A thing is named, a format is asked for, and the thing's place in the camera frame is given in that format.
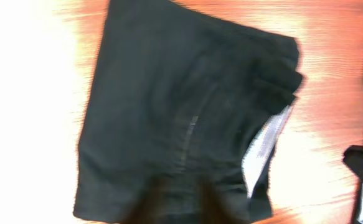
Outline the black shorts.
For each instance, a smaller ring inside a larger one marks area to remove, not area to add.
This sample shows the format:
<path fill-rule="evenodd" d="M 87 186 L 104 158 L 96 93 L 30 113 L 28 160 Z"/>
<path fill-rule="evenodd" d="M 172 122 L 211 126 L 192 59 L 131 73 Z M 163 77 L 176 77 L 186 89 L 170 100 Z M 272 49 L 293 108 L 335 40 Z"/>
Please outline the black shorts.
<path fill-rule="evenodd" d="M 302 82 L 296 40 L 172 1 L 112 0 L 78 144 L 73 214 L 200 223 L 206 181 L 234 220 L 270 218 L 268 170 Z"/>

